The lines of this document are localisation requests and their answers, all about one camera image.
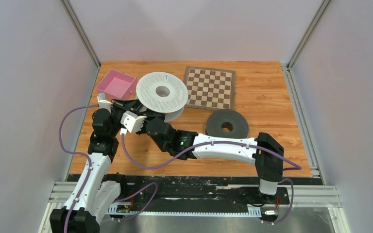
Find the white cable spool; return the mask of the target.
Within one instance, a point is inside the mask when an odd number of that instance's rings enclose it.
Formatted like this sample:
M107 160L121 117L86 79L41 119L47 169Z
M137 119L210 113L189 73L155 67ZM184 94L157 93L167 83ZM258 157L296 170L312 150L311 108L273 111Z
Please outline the white cable spool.
M165 114L165 121L177 119L188 100L186 85L166 72L151 72L137 82L136 96L149 110Z

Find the black cable spool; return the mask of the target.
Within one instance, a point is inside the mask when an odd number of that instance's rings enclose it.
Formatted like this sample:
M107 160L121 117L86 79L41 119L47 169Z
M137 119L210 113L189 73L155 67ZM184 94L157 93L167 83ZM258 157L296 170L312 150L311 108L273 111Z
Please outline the black cable spool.
M223 138L247 138L249 125L243 115L235 110L221 109L213 112L207 119L205 134Z

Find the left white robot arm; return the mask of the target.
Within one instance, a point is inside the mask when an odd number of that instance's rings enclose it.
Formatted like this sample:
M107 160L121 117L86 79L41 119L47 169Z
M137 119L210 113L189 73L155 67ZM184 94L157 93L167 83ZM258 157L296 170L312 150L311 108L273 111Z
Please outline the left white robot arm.
M116 101L99 100L92 115L93 133L86 165L72 194L59 209L50 214L54 233L98 233L100 225L114 201L129 195L125 175L107 174L118 150L116 135L121 129L122 113Z

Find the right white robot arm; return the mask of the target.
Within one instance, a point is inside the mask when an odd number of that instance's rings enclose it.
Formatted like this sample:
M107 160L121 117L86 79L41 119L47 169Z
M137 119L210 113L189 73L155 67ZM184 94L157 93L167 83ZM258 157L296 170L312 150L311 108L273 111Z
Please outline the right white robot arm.
M277 187L283 178L284 148L268 133L261 132L252 138L214 137L176 130L160 117L147 119L141 133L176 159L221 158L251 164L260 178L260 200L268 203L277 197Z

